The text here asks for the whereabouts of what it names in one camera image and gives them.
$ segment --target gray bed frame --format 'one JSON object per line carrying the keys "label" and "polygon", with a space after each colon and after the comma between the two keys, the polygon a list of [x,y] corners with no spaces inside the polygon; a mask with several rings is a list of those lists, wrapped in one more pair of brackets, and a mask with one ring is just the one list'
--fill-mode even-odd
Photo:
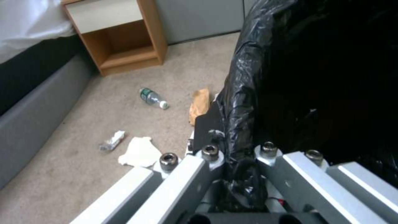
{"label": "gray bed frame", "polygon": [[0,117],[0,189],[44,145],[79,99],[92,73],[84,53],[77,54]]}

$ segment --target plastic bottle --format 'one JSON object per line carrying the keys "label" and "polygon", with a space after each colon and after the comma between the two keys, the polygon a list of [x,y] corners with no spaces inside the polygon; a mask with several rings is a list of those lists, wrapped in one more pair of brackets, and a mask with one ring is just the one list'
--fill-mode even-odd
{"label": "plastic bottle", "polygon": [[141,88],[140,89],[140,96],[141,99],[144,100],[149,105],[158,105],[163,110],[169,107],[166,101],[164,101],[159,94],[156,92],[148,89],[148,88]]}

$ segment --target crumpled wrapper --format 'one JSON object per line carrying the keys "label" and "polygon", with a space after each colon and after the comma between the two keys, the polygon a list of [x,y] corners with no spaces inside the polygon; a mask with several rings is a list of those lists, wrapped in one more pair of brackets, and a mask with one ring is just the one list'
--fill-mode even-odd
{"label": "crumpled wrapper", "polygon": [[120,141],[125,137],[125,131],[117,131],[113,137],[106,142],[102,143],[99,147],[101,151],[112,151],[119,145]]}
{"label": "crumpled wrapper", "polygon": [[194,126],[197,116],[206,114],[210,107],[210,91],[204,88],[193,93],[193,102],[189,108],[189,123]]}

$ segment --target bolt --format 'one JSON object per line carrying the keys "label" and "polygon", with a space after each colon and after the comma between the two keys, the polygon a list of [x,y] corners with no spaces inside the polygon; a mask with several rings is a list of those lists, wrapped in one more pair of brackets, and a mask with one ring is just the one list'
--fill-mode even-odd
{"label": "bolt", "polygon": [[178,165],[178,157],[174,153],[165,153],[160,159],[160,167],[164,171],[172,171]]}
{"label": "bolt", "polygon": [[193,139],[191,139],[191,138],[188,139],[187,148],[188,148],[188,151],[190,151],[190,152],[193,151]]}
{"label": "bolt", "polygon": [[202,157],[206,161],[216,161],[219,158],[219,149],[214,145],[206,145],[202,148]]}
{"label": "bolt", "polygon": [[261,154],[266,157],[275,157],[278,148],[271,141],[266,141],[261,146]]}
{"label": "bolt", "polygon": [[319,167],[321,166],[323,161],[322,153],[318,152],[317,150],[310,149],[305,152],[305,156],[309,158],[317,166]]}

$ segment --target floor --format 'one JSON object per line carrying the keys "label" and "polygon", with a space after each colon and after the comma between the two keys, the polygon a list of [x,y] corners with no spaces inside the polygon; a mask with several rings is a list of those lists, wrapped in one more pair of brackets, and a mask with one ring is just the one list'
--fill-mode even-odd
{"label": "floor", "polygon": [[[214,95],[224,86],[238,33],[169,47],[163,66],[94,77],[79,101],[33,160],[0,191],[1,223],[68,223],[127,173],[117,158],[133,136],[152,137],[162,152],[183,156],[193,127],[188,111],[195,90]],[[146,105],[149,87],[171,105]],[[126,139],[112,152],[98,145],[117,130]]]}

